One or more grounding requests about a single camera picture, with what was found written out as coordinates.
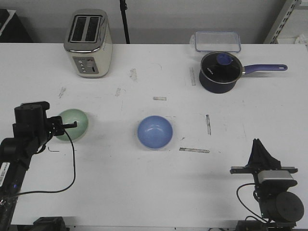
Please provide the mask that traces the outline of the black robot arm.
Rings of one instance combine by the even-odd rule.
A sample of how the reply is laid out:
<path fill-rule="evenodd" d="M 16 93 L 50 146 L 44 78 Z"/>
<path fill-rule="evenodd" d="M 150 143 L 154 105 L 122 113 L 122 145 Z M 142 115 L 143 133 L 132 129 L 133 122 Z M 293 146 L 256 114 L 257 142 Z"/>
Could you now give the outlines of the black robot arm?
<path fill-rule="evenodd" d="M 253 197 L 260 215 L 252 213 L 239 220 L 237 231 L 291 231 L 304 215 L 304 205 L 289 188 L 297 185 L 292 177 L 298 169 L 283 167 L 266 150 L 260 139 L 254 139 L 252 151 L 244 167 L 231 167 L 231 174 L 252 174 Z"/>
<path fill-rule="evenodd" d="M 43 152 L 54 137 L 77 127 L 77 122 L 63 124 L 60 116 L 48 118 L 46 101 L 23 103 L 14 109 L 13 137 L 0 144 L 0 229 L 8 230 L 26 171 L 32 156 Z"/>

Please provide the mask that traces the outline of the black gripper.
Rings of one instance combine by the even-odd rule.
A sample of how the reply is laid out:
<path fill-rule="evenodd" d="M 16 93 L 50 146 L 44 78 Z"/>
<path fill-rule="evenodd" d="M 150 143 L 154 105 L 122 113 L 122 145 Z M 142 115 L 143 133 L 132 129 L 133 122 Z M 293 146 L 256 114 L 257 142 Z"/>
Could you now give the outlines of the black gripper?
<path fill-rule="evenodd" d="M 68 128 L 76 128 L 77 122 L 63 124 L 63 120 L 61 116 L 52 116 L 47 118 L 47 131 L 49 132 L 49 137 L 52 138 L 54 136 L 64 135 L 64 129 Z"/>
<path fill-rule="evenodd" d="M 264 169 L 256 169 L 259 164 L 259 159 Z M 257 175 L 260 171 L 263 170 L 287 170 L 291 175 L 298 172 L 298 169 L 295 167 L 282 167 L 281 162 L 270 155 L 270 153 L 266 150 L 260 139 L 253 139 L 251 154 L 249 156 L 246 166 L 231 167 L 230 173 L 252 174 L 254 182 L 257 186 L 257 191 L 262 193 L 286 192 L 289 188 L 296 186 L 288 182 L 285 183 L 281 181 L 266 181 L 260 184 L 258 183 Z"/>

